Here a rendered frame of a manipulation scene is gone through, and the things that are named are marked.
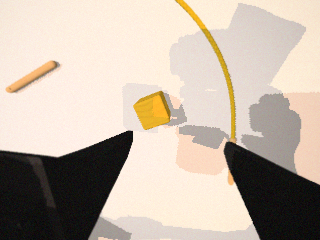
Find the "light wooden stick with dark tip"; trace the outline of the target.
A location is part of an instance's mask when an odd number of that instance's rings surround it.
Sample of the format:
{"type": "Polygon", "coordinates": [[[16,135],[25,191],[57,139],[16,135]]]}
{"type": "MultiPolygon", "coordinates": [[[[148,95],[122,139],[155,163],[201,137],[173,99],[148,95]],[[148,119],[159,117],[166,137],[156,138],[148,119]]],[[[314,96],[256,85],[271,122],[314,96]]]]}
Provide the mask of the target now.
{"type": "Polygon", "coordinates": [[[25,76],[21,80],[16,81],[15,83],[7,87],[5,90],[7,93],[14,93],[17,90],[22,89],[23,87],[27,86],[28,84],[42,77],[43,75],[50,72],[51,70],[55,69],[56,67],[57,67],[57,63],[55,61],[49,61],[48,63],[36,69],[35,71],[25,76]]]}

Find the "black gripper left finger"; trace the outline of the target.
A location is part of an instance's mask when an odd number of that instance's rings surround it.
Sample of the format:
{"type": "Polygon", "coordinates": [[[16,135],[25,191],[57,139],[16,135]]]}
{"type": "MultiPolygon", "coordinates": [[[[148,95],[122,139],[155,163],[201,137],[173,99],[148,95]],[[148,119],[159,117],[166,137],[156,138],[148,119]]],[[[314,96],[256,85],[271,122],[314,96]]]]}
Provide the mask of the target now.
{"type": "Polygon", "coordinates": [[[132,143],[128,130],[57,157],[0,149],[0,190],[40,196],[57,240],[88,240],[132,143]]]}

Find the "wooden stick with yellow string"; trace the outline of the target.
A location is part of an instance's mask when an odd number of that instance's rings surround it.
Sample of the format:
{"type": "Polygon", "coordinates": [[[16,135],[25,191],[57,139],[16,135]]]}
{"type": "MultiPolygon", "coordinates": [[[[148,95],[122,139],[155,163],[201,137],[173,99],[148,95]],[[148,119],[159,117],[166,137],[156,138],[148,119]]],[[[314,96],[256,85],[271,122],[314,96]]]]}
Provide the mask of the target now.
{"type": "MultiPolygon", "coordinates": [[[[229,142],[233,142],[236,144],[236,139],[235,139],[235,104],[234,104],[234,95],[233,95],[233,89],[232,89],[232,84],[230,80],[230,76],[226,67],[226,64],[223,60],[223,57],[213,40],[212,36],[210,35],[209,31],[206,29],[206,26],[204,23],[201,21],[201,19],[197,16],[197,14],[191,9],[191,7],[184,1],[184,0],[175,0],[193,19],[194,21],[198,24],[198,27],[201,29],[201,31],[204,33],[206,36],[207,40],[211,44],[218,60],[219,63],[222,67],[227,87],[228,87],[228,92],[229,92],[229,98],[230,98],[230,107],[231,107],[231,138],[229,139],[229,142]]],[[[233,178],[231,176],[231,173],[228,169],[228,184],[233,185],[233,178]]]]}

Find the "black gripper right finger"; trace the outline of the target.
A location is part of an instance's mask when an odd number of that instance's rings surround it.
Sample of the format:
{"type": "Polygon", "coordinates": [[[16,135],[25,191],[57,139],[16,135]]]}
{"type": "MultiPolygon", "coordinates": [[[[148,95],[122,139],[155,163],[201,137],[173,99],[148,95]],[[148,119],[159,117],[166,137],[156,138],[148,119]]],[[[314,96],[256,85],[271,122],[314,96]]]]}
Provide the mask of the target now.
{"type": "Polygon", "coordinates": [[[233,142],[223,153],[260,240],[320,240],[320,185],[233,142]]]}

